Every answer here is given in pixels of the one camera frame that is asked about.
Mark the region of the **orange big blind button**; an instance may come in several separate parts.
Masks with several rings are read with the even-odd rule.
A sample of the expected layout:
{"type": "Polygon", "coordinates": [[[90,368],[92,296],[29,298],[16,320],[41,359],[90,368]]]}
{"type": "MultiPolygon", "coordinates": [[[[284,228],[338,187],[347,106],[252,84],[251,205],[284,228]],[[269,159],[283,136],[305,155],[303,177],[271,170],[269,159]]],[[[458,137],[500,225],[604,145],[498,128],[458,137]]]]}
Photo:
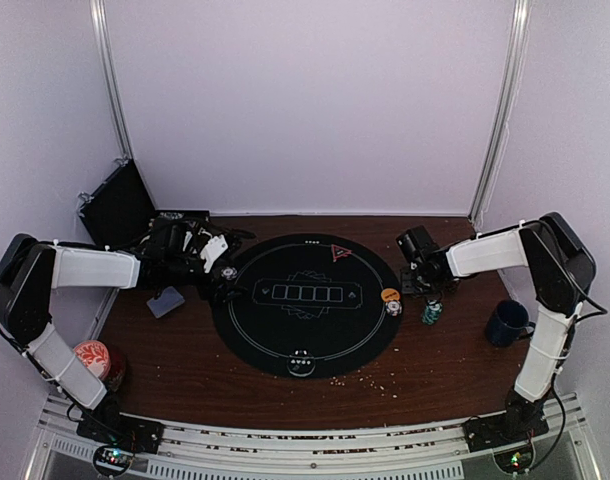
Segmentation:
{"type": "Polygon", "coordinates": [[[381,299],[383,302],[388,303],[391,301],[399,301],[401,298],[400,292],[395,288],[385,288],[381,291],[381,299]]]}

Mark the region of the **red triangle marker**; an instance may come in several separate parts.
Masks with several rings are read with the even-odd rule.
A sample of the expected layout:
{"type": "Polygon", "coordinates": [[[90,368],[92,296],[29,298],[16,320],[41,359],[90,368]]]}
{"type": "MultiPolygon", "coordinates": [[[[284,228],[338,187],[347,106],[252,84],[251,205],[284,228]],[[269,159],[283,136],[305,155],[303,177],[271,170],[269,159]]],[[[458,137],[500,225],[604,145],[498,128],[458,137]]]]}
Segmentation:
{"type": "Polygon", "coordinates": [[[340,260],[342,258],[350,257],[352,255],[352,250],[345,246],[332,244],[331,245],[331,254],[332,254],[332,261],[337,262],[338,260],[340,260]]]}

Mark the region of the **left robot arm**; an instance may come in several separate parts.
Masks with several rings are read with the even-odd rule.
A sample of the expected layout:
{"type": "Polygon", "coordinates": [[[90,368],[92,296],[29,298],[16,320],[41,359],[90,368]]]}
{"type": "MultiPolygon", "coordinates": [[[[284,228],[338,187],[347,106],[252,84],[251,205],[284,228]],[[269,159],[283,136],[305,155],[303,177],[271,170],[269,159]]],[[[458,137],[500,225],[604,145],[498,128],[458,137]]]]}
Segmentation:
{"type": "Polygon", "coordinates": [[[96,434],[118,444],[128,436],[128,421],[103,405],[109,390],[60,334],[53,301],[87,289],[162,294],[193,286],[210,305],[223,305],[242,293],[234,256],[253,236],[199,218],[153,220],[130,240],[98,246],[18,234],[0,261],[0,334],[44,380],[91,413],[96,434]]]}

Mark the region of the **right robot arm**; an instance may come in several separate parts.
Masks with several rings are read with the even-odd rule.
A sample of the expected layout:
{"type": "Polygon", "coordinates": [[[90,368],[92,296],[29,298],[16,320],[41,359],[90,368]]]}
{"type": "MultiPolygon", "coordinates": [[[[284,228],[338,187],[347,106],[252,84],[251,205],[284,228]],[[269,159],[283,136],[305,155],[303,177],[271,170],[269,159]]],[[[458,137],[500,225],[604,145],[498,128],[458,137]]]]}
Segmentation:
{"type": "Polygon", "coordinates": [[[512,395],[520,402],[498,419],[504,440],[520,440],[536,424],[537,405],[552,390],[552,380],[569,355],[576,325],[608,310],[590,296],[596,262],[563,216],[551,212],[516,225],[477,233],[439,246],[423,226],[396,238],[417,295],[445,291],[458,280],[480,273],[524,267],[529,270],[537,320],[512,395]]]}

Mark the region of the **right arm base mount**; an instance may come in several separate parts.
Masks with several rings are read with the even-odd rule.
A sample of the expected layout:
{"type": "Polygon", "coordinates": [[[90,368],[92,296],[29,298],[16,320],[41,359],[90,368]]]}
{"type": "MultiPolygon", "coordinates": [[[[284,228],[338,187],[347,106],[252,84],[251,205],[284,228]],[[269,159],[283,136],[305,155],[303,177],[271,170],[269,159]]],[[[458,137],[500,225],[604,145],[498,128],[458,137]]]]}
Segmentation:
{"type": "Polygon", "coordinates": [[[490,450],[495,465],[505,474],[527,473],[536,464],[535,439],[549,432],[546,420],[539,419],[517,431],[506,425],[506,415],[473,416],[463,425],[470,453],[490,450]]]}

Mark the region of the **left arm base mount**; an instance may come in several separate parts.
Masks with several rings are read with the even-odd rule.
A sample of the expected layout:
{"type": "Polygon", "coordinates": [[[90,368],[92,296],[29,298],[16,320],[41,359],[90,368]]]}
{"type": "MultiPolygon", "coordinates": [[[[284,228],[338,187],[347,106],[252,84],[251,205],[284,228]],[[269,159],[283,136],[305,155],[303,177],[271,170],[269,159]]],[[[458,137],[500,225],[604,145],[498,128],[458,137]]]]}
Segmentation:
{"type": "Polygon", "coordinates": [[[99,443],[92,454],[92,466],[102,476],[125,474],[139,454],[156,454],[164,433],[160,422],[121,416],[119,427],[109,429],[92,420],[78,423],[76,434],[99,443]]]}

